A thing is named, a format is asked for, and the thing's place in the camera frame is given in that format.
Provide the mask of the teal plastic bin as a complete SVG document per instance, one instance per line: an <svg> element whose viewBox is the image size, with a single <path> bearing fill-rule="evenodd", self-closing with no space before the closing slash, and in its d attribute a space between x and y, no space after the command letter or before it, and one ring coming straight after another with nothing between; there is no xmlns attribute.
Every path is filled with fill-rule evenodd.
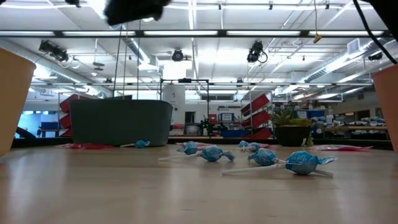
<svg viewBox="0 0 398 224"><path fill-rule="evenodd" d="M143 140L164 146L172 110L161 100L71 100L73 142L121 146Z"/></svg>

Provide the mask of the yellow plastic bin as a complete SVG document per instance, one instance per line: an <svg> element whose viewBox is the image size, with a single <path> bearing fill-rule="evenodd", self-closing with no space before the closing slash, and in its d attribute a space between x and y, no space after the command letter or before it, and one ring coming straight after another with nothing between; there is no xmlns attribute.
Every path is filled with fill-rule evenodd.
<svg viewBox="0 0 398 224"><path fill-rule="evenodd" d="M36 65L0 49L0 157L12 146Z"/></svg>

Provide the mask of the red angled shelf rack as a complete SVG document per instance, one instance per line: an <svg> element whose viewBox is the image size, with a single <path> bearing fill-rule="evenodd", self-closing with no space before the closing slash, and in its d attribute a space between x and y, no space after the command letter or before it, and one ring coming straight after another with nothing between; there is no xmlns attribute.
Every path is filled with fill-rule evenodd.
<svg viewBox="0 0 398 224"><path fill-rule="evenodd" d="M82 100L83 97L77 94L73 94L69 96L67 99L60 103L60 110L63 113L63 116L59 119L59 125L62 130L64 130L61 136L63 137L72 137L72 122L70 117L70 102L71 100Z"/></svg>
<svg viewBox="0 0 398 224"><path fill-rule="evenodd" d="M247 131L243 134L244 139L262 140L272 136L268 128L271 116L267 111L270 100L265 93L259 95L254 100L241 108L242 128Z"/></svg>

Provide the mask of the orange plastic bin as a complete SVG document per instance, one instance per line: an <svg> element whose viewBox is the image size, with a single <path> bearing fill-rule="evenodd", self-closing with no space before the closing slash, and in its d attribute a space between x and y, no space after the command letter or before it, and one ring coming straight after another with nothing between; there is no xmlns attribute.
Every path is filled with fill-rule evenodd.
<svg viewBox="0 0 398 224"><path fill-rule="evenodd" d="M393 150L398 153L398 64L372 76Z"/></svg>

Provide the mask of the potted succulent plant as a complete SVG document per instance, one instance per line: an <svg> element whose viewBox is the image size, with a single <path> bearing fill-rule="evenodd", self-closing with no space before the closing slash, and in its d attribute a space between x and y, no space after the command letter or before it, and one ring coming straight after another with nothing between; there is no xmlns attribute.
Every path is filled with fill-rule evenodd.
<svg viewBox="0 0 398 224"><path fill-rule="evenodd" d="M312 122L299 118L293 108L284 108L272 114L274 136L281 146L300 147L306 144L310 136Z"/></svg>

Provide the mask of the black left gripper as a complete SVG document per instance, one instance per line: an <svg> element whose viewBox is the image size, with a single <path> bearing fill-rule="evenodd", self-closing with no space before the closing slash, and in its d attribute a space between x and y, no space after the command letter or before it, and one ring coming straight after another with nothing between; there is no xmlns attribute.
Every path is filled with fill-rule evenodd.
<svg viewBox="0 0 398 224"><path fill-rule="evenodd" d="M104 15L110 26L147 18L158 21L164 7L171 2L172 0L109 0Z"/></svg>

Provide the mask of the pink translucent candy pack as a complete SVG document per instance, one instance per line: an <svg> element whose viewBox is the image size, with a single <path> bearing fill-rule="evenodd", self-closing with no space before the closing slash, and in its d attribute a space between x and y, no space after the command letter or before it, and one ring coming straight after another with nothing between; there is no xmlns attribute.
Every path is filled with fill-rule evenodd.
<svg viewBox="0 0 398 224"><path fill-rule="evenodd" d="M334 145L334 144L316 145L309 147L309 149L313 151L368 151L372 148L373 148L372 146L359 147L359 146Z"/></svg>

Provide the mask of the black bar with light strips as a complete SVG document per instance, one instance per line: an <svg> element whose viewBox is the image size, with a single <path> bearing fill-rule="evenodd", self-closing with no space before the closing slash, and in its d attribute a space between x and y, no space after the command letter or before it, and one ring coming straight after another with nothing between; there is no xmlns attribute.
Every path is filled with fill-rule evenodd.
<svg viewBox="0 0 398 224"><path fill-rule="evenodd" d="M311 38L316 34L324 38L365 38L365 30L0 30L0 37L10 38Z"/></svg>

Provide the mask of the blue storage bin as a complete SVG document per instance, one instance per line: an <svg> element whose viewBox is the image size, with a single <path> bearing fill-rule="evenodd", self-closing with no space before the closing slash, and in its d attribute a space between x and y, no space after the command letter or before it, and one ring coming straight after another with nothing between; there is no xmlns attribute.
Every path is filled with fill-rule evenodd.
<svg viewBox="0 0 398 224"><path fill-rule="evenodd" d="M251 134L249 130L223 130L220 131L221 136L224 138L241 138L245 137L247 134Z"/></svg>

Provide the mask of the long wooden workbench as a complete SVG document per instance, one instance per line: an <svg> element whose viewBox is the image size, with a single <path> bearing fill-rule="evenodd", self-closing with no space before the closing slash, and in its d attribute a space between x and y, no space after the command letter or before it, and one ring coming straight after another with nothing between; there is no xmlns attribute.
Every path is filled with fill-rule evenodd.
<svg viewBox="0 0 398 224"><path fill-rule="evenodd" d="M335 126L330 128L321 128L323 133L347 133L352 131L384 131L386 139L390 140L386 126Z"/></svg>

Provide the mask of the white air vent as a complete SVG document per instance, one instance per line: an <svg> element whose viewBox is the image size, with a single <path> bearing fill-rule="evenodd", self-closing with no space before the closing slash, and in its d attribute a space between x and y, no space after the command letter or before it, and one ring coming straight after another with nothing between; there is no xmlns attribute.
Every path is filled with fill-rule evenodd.
<svg viewBox="0 0 398 224"><path fill-rule="evenodd" d="M359 39L354 39L351 42L347 43L347 54L353 55L359 52L361 49L361 44Z"/></svg>

